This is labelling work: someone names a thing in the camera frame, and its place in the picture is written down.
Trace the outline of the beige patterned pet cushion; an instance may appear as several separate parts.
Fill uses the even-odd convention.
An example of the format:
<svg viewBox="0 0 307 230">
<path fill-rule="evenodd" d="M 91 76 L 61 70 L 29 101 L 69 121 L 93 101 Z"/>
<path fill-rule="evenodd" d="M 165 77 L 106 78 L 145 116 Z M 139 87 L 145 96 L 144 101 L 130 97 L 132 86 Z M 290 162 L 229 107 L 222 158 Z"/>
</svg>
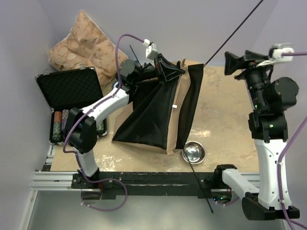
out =
<svg viewBox="0 0 307 230">
<path fill-rule="evenodd" d="M 117 72 L 115 45 L 99 26 L 80 11 L 70 33 L 48 52 L 49 63 L 58 71 L 94 67 L 100 87 L 105 88 Z"/>
</svg>

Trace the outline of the black poker chip case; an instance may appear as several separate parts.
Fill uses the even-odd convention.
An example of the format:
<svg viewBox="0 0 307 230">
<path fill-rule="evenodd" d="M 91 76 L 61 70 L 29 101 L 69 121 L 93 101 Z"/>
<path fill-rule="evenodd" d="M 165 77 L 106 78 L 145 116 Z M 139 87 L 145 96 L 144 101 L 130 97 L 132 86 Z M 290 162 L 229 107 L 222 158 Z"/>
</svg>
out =
<svg viewBox="0 0 307 230">
<path fill-rule="evenodd" d="M 103 97 L 94 67 L 40 74 L 35 80 L 51 108 L 51 145 L 64 142 L 62 127 L 53 127 L 55 113 L 59 114 L 74 107 L 82 109 Z"/>
</svg>

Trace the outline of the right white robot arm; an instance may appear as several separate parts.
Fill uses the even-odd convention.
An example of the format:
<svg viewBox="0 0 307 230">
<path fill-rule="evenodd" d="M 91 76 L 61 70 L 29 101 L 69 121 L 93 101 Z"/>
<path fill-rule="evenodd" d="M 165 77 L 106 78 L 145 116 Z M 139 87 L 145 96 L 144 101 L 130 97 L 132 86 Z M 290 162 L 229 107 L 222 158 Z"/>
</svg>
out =
<svg viewBox="0 0 307 230">
<path fill-rule="evenodd" d="M 259 161 L 259 186 L 254 186 L 233 165 L 218 165 L 214 184 L 229 186 L 241 200 L 248 220 L 298 219 L 287 189 L 283 159 L 288 142 L 285 111 L 297 102 L 299 87 L 289 77 L 271 80 L 273 66 L 281 57 L 246 51 L 241 57 L 225 52 L 225 75 L 245 81 L 253 104 L 248 126 Z"/>
</svg>

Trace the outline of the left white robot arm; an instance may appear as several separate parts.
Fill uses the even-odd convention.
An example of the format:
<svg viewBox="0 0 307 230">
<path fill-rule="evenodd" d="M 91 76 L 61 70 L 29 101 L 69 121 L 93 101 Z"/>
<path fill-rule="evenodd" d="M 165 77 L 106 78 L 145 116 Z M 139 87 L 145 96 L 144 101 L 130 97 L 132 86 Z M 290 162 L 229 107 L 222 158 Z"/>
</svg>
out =
<svg viewBox="0 0 307 230">
<path fill-rule="evenodd" d="M 94 156 L 97 127 L 118 109 L 113 141 L 172 154 L 179 145 L 179 118 L 190 86 L 184 60 L 167 61 L 159 54 L 153 64 L 137 66 L 127 59 L 120 64 L 118 86 L 108 95 L 82 109 L 69 112 L 65 144 L 72 147 L 82 182 L 99 184 Z"/>
</svg>

